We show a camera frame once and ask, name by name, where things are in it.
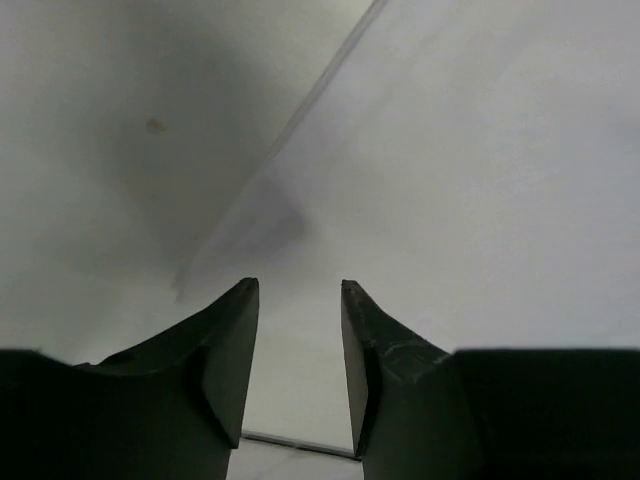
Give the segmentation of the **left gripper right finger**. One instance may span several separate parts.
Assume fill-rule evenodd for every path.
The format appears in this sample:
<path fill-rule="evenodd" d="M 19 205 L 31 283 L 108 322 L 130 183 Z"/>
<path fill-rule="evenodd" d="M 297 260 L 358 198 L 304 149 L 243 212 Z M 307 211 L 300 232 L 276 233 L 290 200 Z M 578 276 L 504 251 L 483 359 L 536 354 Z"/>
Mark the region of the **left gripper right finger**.
<path fill-rule="evenodd" d="M 353 448 L 368 479 L 635 479 L 635 349 L 446 352 L 341 285 Z"/>

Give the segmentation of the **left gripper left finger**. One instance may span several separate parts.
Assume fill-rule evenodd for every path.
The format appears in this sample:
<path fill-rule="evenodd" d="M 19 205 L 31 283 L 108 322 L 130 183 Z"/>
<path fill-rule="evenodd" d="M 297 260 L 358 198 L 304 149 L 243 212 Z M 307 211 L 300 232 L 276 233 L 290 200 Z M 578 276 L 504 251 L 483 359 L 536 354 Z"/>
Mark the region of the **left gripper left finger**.
<path fill-rule="evenodd" d="M 245 278 L 99 364 L 1 353 L 5 479 L 223 479 L 239 445 L 259 317 Z"/>

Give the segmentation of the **white t-shirt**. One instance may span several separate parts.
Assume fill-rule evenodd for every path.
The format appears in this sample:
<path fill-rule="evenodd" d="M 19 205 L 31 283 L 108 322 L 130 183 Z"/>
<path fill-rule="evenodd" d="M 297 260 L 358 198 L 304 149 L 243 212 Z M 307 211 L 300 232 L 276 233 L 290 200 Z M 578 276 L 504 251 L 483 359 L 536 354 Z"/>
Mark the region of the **white t-shirt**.
<path fill-rule="evenodd" d="M 243 428 L 351 445 L 340 285 L 446 350 L 639 343 L 639 5 L 387 1 L 203 244 L 250 276 Z"/>

